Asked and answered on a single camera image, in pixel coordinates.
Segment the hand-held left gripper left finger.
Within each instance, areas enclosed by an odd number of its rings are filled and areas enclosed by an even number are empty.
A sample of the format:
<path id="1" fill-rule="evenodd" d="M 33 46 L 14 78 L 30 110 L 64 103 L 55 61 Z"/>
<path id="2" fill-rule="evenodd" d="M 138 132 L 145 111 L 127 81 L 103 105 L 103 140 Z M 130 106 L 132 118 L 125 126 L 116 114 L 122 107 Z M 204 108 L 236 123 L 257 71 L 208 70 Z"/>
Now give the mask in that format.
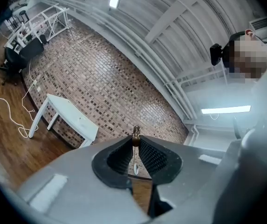
<path id="1" fill-rule="evenodd" d="M 121 141 L 112 139 L 69 151 L 30 176 L 17 195 L 43 224 L 143 224 L 149 216 L 128 189 L 100 181 L 92 159 Z"/>

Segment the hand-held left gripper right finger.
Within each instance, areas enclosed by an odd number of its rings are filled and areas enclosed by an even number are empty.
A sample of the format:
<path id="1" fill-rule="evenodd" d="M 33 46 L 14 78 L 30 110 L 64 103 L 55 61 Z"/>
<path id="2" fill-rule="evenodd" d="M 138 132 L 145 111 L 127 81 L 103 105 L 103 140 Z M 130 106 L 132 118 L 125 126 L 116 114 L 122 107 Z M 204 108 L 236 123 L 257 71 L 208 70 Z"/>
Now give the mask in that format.
<path id="1" fill-rule="evenodd" d="M 213 180 L 224 151 L 141 136 L 139 157 L 152 179 L 147 217 L 137 224 L 214 224 L 219 188 Z"/>

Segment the small brass-tipped metal object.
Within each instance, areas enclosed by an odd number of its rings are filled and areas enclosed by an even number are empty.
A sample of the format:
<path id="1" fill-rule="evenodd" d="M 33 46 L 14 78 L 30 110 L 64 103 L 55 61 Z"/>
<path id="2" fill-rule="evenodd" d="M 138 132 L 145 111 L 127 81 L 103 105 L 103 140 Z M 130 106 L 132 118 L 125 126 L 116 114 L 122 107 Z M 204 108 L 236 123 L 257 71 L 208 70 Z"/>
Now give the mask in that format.
<path id="1" fill-rule="evenodd" d="M 139 172 L 139 167 L 138 164 L 136 163 L 136 148 L 140 146 L 140 131 L 141 128 L 138 125 L 135 125 L 133 127 L 133 134 L 132 134 L 132 146 L 133 146 L 133 161 L 132 161 L 132 166 L 133 166 L 133 172 L 134 175 L 137 176 Z"/>

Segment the large black office chair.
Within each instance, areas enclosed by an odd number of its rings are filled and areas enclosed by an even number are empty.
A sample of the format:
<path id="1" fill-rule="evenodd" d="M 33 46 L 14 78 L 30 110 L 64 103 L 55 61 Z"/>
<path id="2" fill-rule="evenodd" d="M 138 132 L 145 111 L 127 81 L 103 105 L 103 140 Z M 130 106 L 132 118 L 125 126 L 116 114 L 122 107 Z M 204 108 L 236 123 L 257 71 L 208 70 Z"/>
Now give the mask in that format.
<path id="1" fill-rule="evenodd" d="M 12 79 L 16 74 L 20 74 L 23 69 L 25 69 L 30 61 L 40 55 L 44 51 L 44 44 L 40 42 L 38 38 L 34 38 L 30 43 L 23 47 L 19 53 L 17 53 L 14 48 L 5 48 L 5 61 L 0 66 L 0 70 L 5 72 L 5 77 L 1 85 L 5 85 L 10 79 Z"/>

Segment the white air vent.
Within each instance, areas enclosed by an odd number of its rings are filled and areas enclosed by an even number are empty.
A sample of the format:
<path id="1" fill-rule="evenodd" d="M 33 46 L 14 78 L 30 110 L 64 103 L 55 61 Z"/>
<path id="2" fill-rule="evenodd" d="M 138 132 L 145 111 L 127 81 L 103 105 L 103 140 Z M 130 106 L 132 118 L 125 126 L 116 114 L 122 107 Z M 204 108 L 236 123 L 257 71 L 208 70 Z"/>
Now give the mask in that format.
<path id="1" fill-rule="evenodd" d="M 249 27 L 252 31 L 267 28 L 267 16 L 249 21 Z"/>

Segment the white ceiling pipes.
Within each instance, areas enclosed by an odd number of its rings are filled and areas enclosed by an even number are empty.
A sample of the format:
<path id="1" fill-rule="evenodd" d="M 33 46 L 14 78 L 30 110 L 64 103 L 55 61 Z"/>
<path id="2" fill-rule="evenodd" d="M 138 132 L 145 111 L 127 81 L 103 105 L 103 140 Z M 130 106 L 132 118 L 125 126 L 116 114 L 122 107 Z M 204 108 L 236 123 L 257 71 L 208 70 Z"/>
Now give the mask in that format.
<path id="1" fill-rule="evenodd" d="M 68 14 L 89 26 L 126 55 L 156 87 L 181 120 L 196 120 L 196 112 L 181 85 L 154 50 L 134 31 L 109 13 L 76 0 L 43 0 L 67 6 Z"/>

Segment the black stool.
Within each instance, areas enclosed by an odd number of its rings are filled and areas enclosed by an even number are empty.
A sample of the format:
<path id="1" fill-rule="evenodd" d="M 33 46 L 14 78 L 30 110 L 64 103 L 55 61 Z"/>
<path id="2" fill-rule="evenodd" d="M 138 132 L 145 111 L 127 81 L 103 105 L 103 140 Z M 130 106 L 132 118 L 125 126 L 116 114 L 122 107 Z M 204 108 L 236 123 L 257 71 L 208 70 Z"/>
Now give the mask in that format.
<path id="1" fill-rule="evenodd" d="M 22 10 L 19 12 L 19 16 L 22 18 L 23 23 L 27 23 L 29 21 L 29 17 L 27 15 L 26 10 Z"/>

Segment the white metal frame rack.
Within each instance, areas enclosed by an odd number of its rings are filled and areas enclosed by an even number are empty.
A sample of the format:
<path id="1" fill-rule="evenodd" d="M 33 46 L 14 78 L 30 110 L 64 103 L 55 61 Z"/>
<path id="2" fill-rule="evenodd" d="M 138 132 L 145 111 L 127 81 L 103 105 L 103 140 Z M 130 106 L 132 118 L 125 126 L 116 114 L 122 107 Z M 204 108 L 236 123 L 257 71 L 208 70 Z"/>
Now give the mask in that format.
<path id="1" fill-rule="evenodd" d="M 10 34 L 4 48 L 9 47 L 13 49 L 16 45 L 14 50 L 19 52 L 34 38 L 40 40 L 40 35 L 42 34 L 45 35 L 47 41 L 50 41 L 61 32 L 70 28 L 68 11 L 68 8 L 59 7 L 59 4 L 54 4 L 33 16 L 27 23 L 21 22 Z"/>

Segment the white table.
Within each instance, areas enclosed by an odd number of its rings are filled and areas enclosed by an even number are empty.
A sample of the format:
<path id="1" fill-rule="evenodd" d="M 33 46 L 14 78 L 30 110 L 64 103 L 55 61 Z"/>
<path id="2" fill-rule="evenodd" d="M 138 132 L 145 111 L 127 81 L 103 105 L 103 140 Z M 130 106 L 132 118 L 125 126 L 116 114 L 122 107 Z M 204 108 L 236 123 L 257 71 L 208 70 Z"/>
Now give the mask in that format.
<path id="1" fill-rule="evenodd" d="M 32 138 L 42 115 L 50 105 L 55 110 L 55 115 L 51 119 L 47 129 L 50 130 L 58 117 L 61 117 L 74 131 L 80 134 L 84 141 L 80 148 L 90 146 L 95 141 L 98 132 L 98 126 L 88 119 L 75 105 L 68 99 L 48 94 L 42 106 L 37 112 L 31 125 L 28 137 Z"/>

